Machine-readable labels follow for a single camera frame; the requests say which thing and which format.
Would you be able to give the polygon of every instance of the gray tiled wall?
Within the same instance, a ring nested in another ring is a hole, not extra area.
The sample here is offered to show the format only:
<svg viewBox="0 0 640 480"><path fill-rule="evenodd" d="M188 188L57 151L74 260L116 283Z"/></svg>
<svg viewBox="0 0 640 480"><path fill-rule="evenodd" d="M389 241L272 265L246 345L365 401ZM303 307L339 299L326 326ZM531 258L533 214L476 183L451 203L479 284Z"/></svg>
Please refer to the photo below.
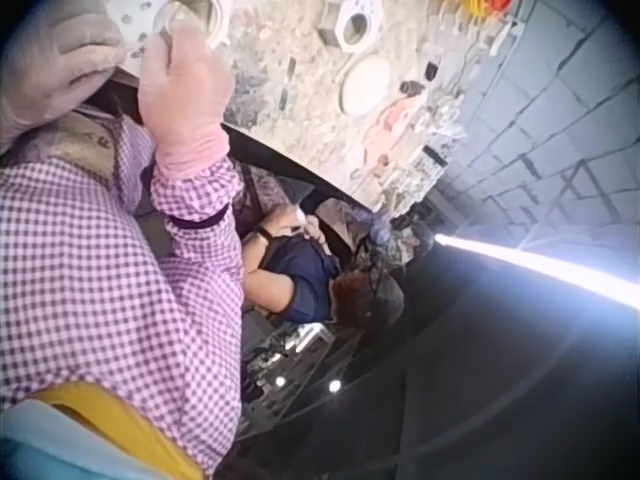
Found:
<svg viewBox="0 0 640 480"><path fill-rule="evenodd" d="M603 245L620 247L627 260L635 255L637 271L638 52L597 0L525 3L526 28L513 53L506 45L486 62L466 95L469 138L436 188L464 215L476 211L473 223L501 223L515 235L505 241L517 242L585 160L546 233L596 227L582 234L580 249L554 248L600 255Z"/></svg>

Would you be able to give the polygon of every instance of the purple gingham shirt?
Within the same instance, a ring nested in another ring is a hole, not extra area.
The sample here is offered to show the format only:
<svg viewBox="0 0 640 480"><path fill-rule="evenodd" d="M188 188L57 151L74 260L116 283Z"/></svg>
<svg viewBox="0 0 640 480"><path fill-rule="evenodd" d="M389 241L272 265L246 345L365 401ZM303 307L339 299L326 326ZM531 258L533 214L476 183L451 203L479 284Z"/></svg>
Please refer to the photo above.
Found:
<svg viewBox="0 0 640 480"><path fill-rule="evenodd" d="M211 473L240 415L243 272L232 210L203 230L169 224L175 255L158 263L131 216L153 142L127 118L85 114L111 133L111 181L52 154L57 123L0 170L2 408L63 382L95 383ZM190 180L156 176L152 198L167 215L201 221L239 187L223 159Z"/></svg>

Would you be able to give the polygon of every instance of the gloved hand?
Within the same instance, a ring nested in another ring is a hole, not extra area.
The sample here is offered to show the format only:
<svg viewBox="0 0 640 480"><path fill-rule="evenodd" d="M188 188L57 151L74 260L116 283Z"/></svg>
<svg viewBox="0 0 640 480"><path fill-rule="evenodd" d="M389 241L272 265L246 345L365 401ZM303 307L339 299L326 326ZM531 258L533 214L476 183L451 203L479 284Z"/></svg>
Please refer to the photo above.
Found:
<svg viewBox="0 0 640 480"><path fill-rule="evenodd" d="M2 59L0 151L93 95L125 56L102 0L52 0L34 11Z"/></svg>
<svg viewBox="0 0 640 480"><path fill-rule="evenodd" d="M138 100L165 178L192 178L228 153L229 138L220 123L232 92L233 77L222 58L209 51L198 23L173 25L170 55L159 35L147 41Z"/></svg>

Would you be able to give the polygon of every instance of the navy blue shirt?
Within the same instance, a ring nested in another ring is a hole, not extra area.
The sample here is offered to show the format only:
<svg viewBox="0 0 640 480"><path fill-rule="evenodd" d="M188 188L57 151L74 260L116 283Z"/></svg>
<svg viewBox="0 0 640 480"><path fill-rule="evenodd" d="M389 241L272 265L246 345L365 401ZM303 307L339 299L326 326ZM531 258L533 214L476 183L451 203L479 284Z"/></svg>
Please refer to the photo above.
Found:
<svg viewBox="0 0 640 480"><path fill-rule="evenodd" d="M269 248L264 270L293 280L293 297L278 315L287 322L317 323L331 319L329 281L340 273L338 262L315 240L302 235L279 237Z"/></svg>

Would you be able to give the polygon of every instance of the yellow strap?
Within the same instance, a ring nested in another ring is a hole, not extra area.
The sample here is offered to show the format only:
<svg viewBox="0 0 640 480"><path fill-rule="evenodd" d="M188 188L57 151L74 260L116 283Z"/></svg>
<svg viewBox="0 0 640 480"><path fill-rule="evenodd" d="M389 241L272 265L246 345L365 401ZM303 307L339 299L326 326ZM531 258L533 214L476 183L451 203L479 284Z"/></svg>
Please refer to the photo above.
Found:
<svg viewBox="0 0 640 480"><path fill-rule="evenodd" d="M202 480L204 474L182 450L138 412L101 387L64 383L33 395L72 417L133 458L172 479Z"/></svg>

